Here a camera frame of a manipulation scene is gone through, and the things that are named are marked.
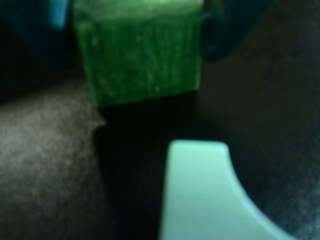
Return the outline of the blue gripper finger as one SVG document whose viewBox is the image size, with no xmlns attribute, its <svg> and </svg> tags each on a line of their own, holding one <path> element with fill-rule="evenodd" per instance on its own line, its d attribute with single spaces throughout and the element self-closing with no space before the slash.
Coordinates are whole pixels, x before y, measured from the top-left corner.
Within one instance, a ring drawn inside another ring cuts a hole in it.
<svg viewBox="0 0 320 240">
<path fill-rule="evenodd" d="M 0 19 L 41 57 L 66 67 L 75 59 L 71 0 L 2 0 Z"/>
<path fill-rule="evenodd" d="M 266 10 L 264 0 L 210 0 L 202 18 L 201 53 L 205 61 L 226 57 L 253 29 Z"/>
</svg>

